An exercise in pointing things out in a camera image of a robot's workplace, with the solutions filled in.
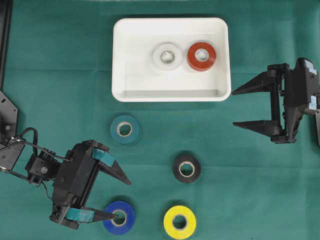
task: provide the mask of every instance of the screw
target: screw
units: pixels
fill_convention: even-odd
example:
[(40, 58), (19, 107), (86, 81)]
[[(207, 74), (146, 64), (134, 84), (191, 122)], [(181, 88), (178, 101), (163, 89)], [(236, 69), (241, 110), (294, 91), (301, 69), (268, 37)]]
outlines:
[(46, 174), (48, 172), (48, 168), (43, 166), (41, 169), (40, 169), (41, 173), (42, 174)]

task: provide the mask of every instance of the tape roll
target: tape roll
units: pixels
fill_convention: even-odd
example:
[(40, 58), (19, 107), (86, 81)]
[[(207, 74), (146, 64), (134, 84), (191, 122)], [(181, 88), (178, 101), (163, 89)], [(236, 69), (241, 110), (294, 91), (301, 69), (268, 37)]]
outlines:
[(213, 46), (207, 42), (197, 42), (193, 44), (187, 54), (187, 61), (191, 68), (203, 72), (209, 70), (217, 58)]
[[(185, 226), (183, 228), (176, 228), (174, 226), (174, 219), (177, 216), (185, 218)], [(186, 206), (177, 205), (171, 207), (164, 215), (163, 226), (165, 232), (173, 239), (186, 239), (190, 237), (196, 230), (197, 220), (194, 213)]]
[[(121, 127), (129, 126), (130, 130), (127, 134), (121, 134)], [(110, 126), (110, 133), (114, 140), (121, 144), (128, 144), (134, 142), (139, 136), (140, 127), (132, 116), (121, 115), (116, 117)]]
[(122, 224), (117, 224), (113, 219), (104, 220), (103, 225), (105, 229), (114, 235), (126, 234), (134, 226), (136, 215), (134, 209), (125, 201), (114, 201), (110, 203), (104, 210), (106, 213), (117, 214), (118, 211), (122, 212), (125, 216)]
[(172, 71), (181, 65), (183, 54), (176, 45), (164, 43), (154, 50), (152, 60), (153, 65), (159, 70)]
[[(192, 168), (192, 172), (190, 174), (184, 174), (182, 171), (182, 167), (184, 164), (190, 165)], [(192, 156), (191, 154), (181, 154), (179, 155), (173, 164), (173, 174), (176, 179), (178, 179), (182, 183), (193, 183), (196, 181), (201, 173), (201, 165), (199, 161)]]

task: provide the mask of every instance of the yellow tape roll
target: yellow tape roll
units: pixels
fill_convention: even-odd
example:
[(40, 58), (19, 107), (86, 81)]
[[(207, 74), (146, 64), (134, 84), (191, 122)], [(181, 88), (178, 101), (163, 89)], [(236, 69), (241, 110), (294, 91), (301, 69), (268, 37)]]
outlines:
[[(176, 216), (183, 216), (185, 218), (185, 227), (182, 229), (174, 226), (174, 219)], [(186, 206), (173, 206), (164, 215), (163, 219), (164, 230), (173, 239), (186, 239), (190, 237), (196, 230), (197, 220), (194, 213)]]

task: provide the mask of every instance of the teal tape roll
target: teal tape roll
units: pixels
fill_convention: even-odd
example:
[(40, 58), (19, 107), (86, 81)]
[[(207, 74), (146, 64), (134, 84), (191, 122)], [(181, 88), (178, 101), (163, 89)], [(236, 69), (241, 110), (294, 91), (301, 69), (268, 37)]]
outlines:
[(110, 168), (112, 167), (112, 165), (115, 162), (115, 157), (112, 156), (110, 153), (108, 153), (107, 151), (103, 151), (101, 149), (98, 148), (93, 148), (93, 152), (92, 152), (92, 158), (99, 160), (101, 162), (103, 162), (104, 164), (107, 164)]
[(95, 212), (92, 210), (78, 209), (70, 207), (65, 218), (72, 221), (91, 223), (94, 219)]
[[(120, 127), (127, 125), (130, 131), (127, 135), (120, 134)], [(140, 127), (138, 122), (129, 115), (121, 115), (116, 117), (110, 126), (110, 133), (114, 140), (121, 144), (128, 144), (135, 141), (139, 136)]]

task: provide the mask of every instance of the white tape roll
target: white tape roll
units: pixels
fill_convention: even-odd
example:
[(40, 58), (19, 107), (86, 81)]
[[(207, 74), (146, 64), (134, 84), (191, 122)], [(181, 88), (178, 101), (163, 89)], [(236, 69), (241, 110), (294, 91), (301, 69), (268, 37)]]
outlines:
[(172, 71), (180, 66), (183, 54), (179, 47), (172, 43), (164, 43), (153, 52), (153, 64), (163, 71)]

